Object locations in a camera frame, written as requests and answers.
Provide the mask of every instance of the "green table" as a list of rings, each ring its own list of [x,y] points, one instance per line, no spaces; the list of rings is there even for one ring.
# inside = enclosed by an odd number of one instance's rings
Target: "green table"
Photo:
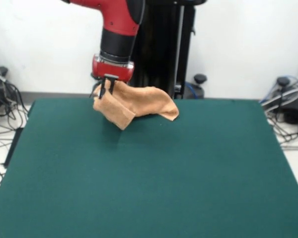
[[[123,132],[38,100],[0,188],[0,238],[298,238],[298,185],[253,101],[182,100]]]

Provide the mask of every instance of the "tan cloth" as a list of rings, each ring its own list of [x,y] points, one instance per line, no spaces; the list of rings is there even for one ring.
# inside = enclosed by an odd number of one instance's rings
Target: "tan cloth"
[[[99,85],[94,94],[99,95]],[[175,120],[179,110],[170,96],[155,87],[134,88],[124,82],[115,81],[113,94],[109,93],[110,81],[106,80],[106,92],[101,99],[94,98],[93,108],[100,111],[110,122],[124,130],[134,117],[159,114]]]

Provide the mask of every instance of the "black metal stand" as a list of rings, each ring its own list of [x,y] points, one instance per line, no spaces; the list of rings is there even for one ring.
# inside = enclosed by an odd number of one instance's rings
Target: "black metal stand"
[[[135,71],[131,86],[155,86],[171,97],[183,95],[194,27],[193,5],[204,2],[147,0],[132,55]]]

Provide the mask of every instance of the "wire bundle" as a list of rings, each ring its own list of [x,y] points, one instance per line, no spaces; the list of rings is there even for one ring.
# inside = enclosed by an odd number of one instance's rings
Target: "wire bundle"
[[[285,123],[283,118],[286,112],[283,110],[283,106],[293,103],[298,99],[298,87],[296,86],[298,85],[298,79],[295,78],[295,80],[295,83],[286,88],[289,89],[288,91],[279,91],[278,96],[275,96],[272,99],[268,99],[270,95],[277,92],[277,90],[270,90],[269,94],[262,101],[260,101],[263,107],[269,105],[270,103],[278,103],[277,105],[266,109],[265,113],[274,133],[280,139],[281,148],[283,148],[284,150],[298,150],[298,147],[285,145],[286,143],[295,141],[298,138],[298,121],[297,126],[293,126],[293,128],[288,130],[284,129],[281,126]]]
[[[0,70],[0,121],[7,122],[7,125],[0,124],[0,129],[2,129],[0,135],[6,135],[22,128],[27,121],[27,114],[28,110],[23,103],[20,91],[4,77]],[[8,151],[11,142],[12,138],[0,138],[0,148],[6,147]],[[5,173],[0,170],[0,185],[4,175]]]

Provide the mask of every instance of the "black knob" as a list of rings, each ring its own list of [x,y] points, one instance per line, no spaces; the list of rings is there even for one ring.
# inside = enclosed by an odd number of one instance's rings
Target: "black knob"
[[[277,84],[284,88],[290,84],[290,80],[287,77],[279,77],[277,78]]]
[[[207,81],[208,78],[204,75],[204,74],[196,74],[194,76],[194,81],[197,83],[197,84],[202,84],[204,83],[205,81]]]

